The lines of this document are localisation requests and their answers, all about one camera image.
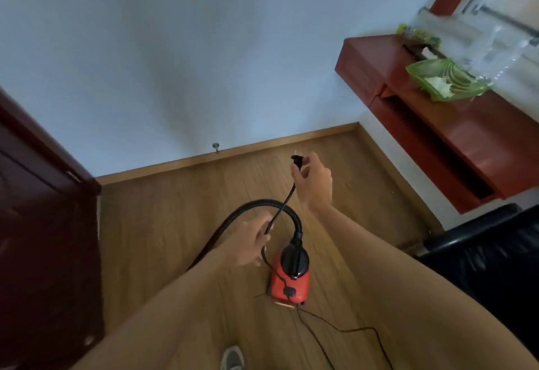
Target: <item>floor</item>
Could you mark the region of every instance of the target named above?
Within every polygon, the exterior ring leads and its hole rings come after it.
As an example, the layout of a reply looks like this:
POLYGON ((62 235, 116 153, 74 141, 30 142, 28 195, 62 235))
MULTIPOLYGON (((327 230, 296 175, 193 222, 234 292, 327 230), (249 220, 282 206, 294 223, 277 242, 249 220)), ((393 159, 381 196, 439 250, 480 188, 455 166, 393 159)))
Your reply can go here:
MULTIPOLYGON (((284 199, 292 186, 289 158, 294 150, 319 154, 332 170, 335 207, 374 234, 394 245, 427 235, 425 224, 355 132, 105 186, 100 246, 107 333, 184 272, 231 211, 258 198, 284 199)), ((296 196, 289 205, 302 220, 311 261, 304 308, 339 328, 369 325, 361 308, 366 296, 330 238, 296 196)), ((292 222, 280 218, 268 254, 292 232, 292 222)), ((264 292, 268 275, 264 266, 225 274, 195 312, 196 325, 169 368, 217 369, 222 351, 239 344, 249 369, 328 369, 295 310, 255 297, 264 292)), ((316 318, 305 320, 337 370, 388 368, 372 332, 341 334, 316 318)))

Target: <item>red wooden desk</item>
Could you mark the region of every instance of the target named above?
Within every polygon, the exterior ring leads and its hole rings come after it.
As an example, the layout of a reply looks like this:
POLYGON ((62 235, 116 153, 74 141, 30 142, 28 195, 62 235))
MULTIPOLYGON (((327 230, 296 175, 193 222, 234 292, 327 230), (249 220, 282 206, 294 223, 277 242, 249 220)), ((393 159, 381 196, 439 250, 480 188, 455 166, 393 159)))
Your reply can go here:
POLYGON ((346 39, 335 70, 455 208, 539 185, 539 124, 493 91, 431 101, 405 70, 415 58, 403 43, 346 39))

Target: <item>vacuum hose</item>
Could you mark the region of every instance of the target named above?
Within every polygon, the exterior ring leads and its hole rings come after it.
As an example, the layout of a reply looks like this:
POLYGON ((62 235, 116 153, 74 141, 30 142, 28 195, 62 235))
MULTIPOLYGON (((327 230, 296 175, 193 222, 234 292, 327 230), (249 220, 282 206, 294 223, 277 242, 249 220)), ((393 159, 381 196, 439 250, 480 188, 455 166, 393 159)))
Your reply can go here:
MULTIPOLYGON (((287 200, 292 196, 292 193, 293 193, 293 191, 291 191, 291 193, 288 196, 287 200)), ((233 221, 236 218, 238 218, 241 214, 243 214, 247 210, 250 210, 250 209, 253 209, 253 208, 257 208, 257 207, 275 207, 275 208, 279 208, 279 212, 281 210, 284 211, 286 214, 288 214, 288 216, 292 219, 292 221, 294 223, 294 238, 301 239, 303 231, 302 231, 302 228, 301 228, 300 217, 298 217, 298 215, 295 213, 295 211, 292 208, 290 208, 289 206, 286 205, 287 202, 288 201, 285 201, 285 203, 282 203, 282 202, 277 201, 277 200, 270 200, 268 198, 263 198, 262 200, 250 201, 248 203, 245 203, 245 204, 239 206, 236 210, 234 210, 232 212, 232 214, 230 214, 228 217, 226 217, 225 221, 223 221, 223 223, 219 226, 219 228, 217 228, 217 230, 213 233, 213 235, 210 237, 210 239, 208 240, 208 242, 206 243, 206 245, 204 246, 202 251, 200 251, 198 256, 195 258, 195 260, 193 261, 193 263, 189 266, 189 268, 187 270, 190 270, 193 266, 198 264, 202 260, 202 258, 204 258, 206 256, 206 254, 213 249, 213 247, 215 246, 215 244, 219 240, 219 237, 221 237, 223 232, 225 232, 225 230, 230 226, 230 224, 233 223, 233 221)), ((274 219, 268 224, 268 229, 273 224, 273 222, 274 222, 274 219)))

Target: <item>door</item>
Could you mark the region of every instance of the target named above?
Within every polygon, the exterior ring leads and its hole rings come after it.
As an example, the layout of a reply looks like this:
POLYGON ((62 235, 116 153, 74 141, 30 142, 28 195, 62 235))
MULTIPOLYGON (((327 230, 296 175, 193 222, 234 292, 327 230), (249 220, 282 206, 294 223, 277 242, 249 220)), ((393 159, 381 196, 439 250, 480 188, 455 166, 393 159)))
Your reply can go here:
POLYGON ((104 334, 97 193, 17 110, 0 111, 0 368, 67 368, 104 334))

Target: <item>gray sneaker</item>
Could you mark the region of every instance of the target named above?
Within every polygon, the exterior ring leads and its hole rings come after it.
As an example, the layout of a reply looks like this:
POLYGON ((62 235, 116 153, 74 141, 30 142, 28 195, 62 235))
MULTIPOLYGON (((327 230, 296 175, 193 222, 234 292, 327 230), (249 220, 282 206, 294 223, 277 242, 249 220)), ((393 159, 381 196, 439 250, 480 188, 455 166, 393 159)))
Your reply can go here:
POLYGON ((221 370, 243 370, 244 366, 243 353, 238 346, 232 346, 225 350, 223 360, 221 360, 221 370))

